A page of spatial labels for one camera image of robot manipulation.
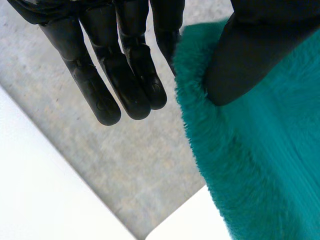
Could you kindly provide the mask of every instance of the gray concrete floor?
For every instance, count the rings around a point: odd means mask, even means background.
[[[186,0],[184,25],[232,12],[229,0]],[[0,84],[139,240],[205,184],[184,135],[174,77],[157,47],[151,13],[146,40],[168,103],[141,121],[122,109],[121,121],[105,127],[39,27],[0,1]],[[85,41],[111,90],[87,36]]]

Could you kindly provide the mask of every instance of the teal fur fabric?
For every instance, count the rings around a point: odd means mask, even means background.
[[[202,87],[226,20],[187,26],[176,49],[186,136],[234,240],[320,240],[320,31],[221,107]]]

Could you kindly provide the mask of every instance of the black finger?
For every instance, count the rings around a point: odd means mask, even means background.
[[[223,106],[247,93],[317,30],[319,22],[252,24],[239,22],[233,14],[204,76],[208,98]]]
[[[129,65],[143,88],[151,109],[161,109],[166,105],[167,95],[145,39],[149,2],[116,0],[114,4],[122,48]]]
[[[150,104],[121,52],[115,7],[104,4],[89,8],[80,13],[80,21],[127,114],[135,120],[146,118],[151,111]]]
[[[88,54],[78,18],[51,21],[40,24],[40,28],[59,51],[99,122],[107,126],[117,123],[121,117],[119,106]]]
[[[179,29],[183,24],[185,0],[150,0],[156,42],[173,74],[172,58],[179,40]]]

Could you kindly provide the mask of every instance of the white surface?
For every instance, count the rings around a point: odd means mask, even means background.
[[[231,240],[207,186],[200,189],[146,240]]]
[[[0,240],[134,240],[1,87]]]

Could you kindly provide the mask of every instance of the robotic hand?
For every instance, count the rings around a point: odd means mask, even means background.
[[[98,61],[127,114],[135,120],[165,106],[167,95],[146,45],[149,0],[8,0],[31,24],[39,24],[59,51],[100,123],[116,124],[121,111],[99,76],[84,43]],[[185,0],[150,0],[157,44],[172,67]],[[118,29],[124,54],[118,43]]]
[[[8,0],[39,24],[60,52],[97,119],[113,125],[121,112],[88,54],[82,23],[102,69],[128,115],[146,118],[167,101],[146,45],[148,0]],[[185,0],[150,0],[158,46],[170,65]],[[320,26],[320,0],[231,0],[227,22],[204,76],[204,90],[226,105],[258,84]],[[124,49],[118,45],[117,25]]]

